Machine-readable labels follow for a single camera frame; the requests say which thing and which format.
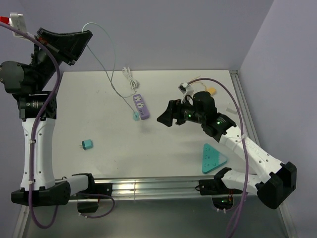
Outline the teal charger adapter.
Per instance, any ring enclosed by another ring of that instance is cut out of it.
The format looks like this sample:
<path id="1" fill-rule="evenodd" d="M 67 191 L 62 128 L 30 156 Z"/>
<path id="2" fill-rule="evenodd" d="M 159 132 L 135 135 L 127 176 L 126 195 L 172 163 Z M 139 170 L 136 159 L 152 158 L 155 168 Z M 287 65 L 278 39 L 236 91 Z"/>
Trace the teal charger adapter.
<path id="1" fill-rule="evenodd" d="M 140 119 L 138 112 L 133 112 L 132 116 L 134 121 L 138 121 Z"/>

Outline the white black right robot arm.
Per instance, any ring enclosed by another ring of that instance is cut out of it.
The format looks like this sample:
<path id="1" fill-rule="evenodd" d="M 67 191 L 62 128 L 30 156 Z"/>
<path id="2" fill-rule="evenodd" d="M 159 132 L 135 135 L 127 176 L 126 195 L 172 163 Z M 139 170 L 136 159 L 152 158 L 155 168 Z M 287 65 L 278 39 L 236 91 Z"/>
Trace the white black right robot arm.
<path id="1" fill-rule="evenodd" d="M 214 187 L 219 193 L 229 189 L 256 195 L 270 209 L 278 208 L 296 189 L 297 168 L 269 155 L 228 116 L 217 111 L 209 92 L 198 92 L 187 99 L 170 100 L 157 121 L 171 127 L 187 121 L 198 123 L 208 136 L 244 159 L 247 168 L 255 174 L 240 173 L 232 168 L 221 169 L 214 177 Z"/>

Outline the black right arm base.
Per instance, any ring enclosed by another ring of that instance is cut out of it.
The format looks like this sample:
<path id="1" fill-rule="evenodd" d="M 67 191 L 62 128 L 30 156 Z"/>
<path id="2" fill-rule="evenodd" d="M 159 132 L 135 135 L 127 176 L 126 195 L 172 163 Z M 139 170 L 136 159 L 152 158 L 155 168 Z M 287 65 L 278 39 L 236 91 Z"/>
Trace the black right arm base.
<path id="1" fill-rule="evenodd" d="M 242 194 L 239 189 L 227 188 L 223 182 L 219 179 L 201 179 L 199 184 L 195 187 L 195 190 L 200 193 L 201 196 L 216 196 L 220 197 L 212 198 L 212 203 L 216 209 L 231 209 L 234 204 L 233 195 Z"/>

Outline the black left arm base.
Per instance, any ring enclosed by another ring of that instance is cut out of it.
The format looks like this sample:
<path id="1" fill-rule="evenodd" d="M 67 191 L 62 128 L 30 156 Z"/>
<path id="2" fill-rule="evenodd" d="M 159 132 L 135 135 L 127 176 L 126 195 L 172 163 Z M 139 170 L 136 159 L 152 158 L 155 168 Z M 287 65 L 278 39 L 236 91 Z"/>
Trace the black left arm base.
<path id="1" fill-rule="evenodd" d="M 106 212 L 109 214 L 115 205 L 114 199 L 112 198 L 112 187 L 113 184 L 110 182 L 97 183 L 90 192 L 80 192 L 71 196 L 70 202 L 77 202 L 77 211 L 81 215 L 87 215 L 88 217 L 100 217 L 97 215 L 97 210 L 101 208 L 100 202 L 103 199 L 110 200 L 110 210 Z"/>

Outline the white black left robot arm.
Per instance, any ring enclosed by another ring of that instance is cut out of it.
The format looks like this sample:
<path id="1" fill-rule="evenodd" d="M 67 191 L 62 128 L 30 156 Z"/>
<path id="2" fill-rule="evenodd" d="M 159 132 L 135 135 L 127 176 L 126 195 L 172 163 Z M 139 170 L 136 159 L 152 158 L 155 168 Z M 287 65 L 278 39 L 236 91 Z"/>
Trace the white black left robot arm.
<path id="1" fill-rule="evenodd" d="M 89 30 L 54 33 L 40 28 L 34 38 L 31 62 L 5 61 L 0 65 L 0 80 L 6 93 L 17 101 L 25 138 L 24 174 L 11 201 L 25 206 L 57 206 L 80 193 L 85 198 L 96 194 L 97 186 L 89 173 L 56 181 L 53 175 L 52 143 L 57 116 L 57 91 L 44 87 L 62 63 L 74 65 L 92 38 Z"/>

